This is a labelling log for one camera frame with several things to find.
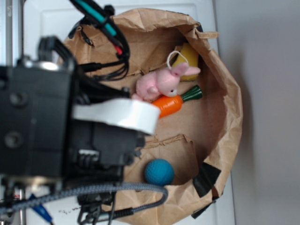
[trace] paper bag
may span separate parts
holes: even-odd
[[[156,135],[148,138],[142,150],[142,158],[136,158],[125,169],[125,181],[145,182],[143,170],[150,160],[169,160],[175,179],[167,186],[167,202],[121,220],[133,225],[170,225],[191,214],[196,217],[200,214],[198,210],[222,195],[241,137],[240,88],[208,42],[218,33],[202,32],[201,24],[188,15],[156,9],[133,9],[114,16],[113,20],[128,40],[130,68],[125,79],[105,82],[106,85],[126,86],[134,93],[139,77],[165,66],[168,54],[188,41],[200,54],[201,73],[193,82],[180,82],[178,93],[196,84],[203,91],[202,99],[186,102],[180,111],[161,118]],[[116,60],[111,43],[88,25],[79,26],[65,44],[80,64]],[[87,75],[108,72],[109,69],[103,69]],[[120,192],[116,209],[140,206],[158,198],[144,191]]]

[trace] teal ball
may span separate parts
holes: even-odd
[[[169,185],[174,179],[174,169],[168,161],[154,159],[146,166],[145,179],[149,184],[158,186]]]

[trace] yellow object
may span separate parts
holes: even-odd
[[[183,43],[180,53],[187,58],[190,67],[198,67],[199,53],[189,43]],[[186,62],[186,60],[181,55],[178,55],[172,67],[175,67],[182,62]],[[180,81],[194,81],[198,75],[199,74],[182,76]]]

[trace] carrot toy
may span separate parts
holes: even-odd
[[[182,95],[176,95],[174,97],[162,96],[152,102],[152,104],[156,105],[160,109],[161,113],[159,117],[162,118],[177,112],[179,109],[181,109],[181,106],[184,102],[193,99],[200,99],[202,96],[203,95],[200,87],[196,85]]]

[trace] pink bunny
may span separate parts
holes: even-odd
[[[136,94],[133,99],[153,100],[159,95],[174,97],[177,95],[177,86],[183,75],[200,73],[198,67],[190,67],[186,62],[174,68],[163,68],[149,72],[142,76],[136,83]]]

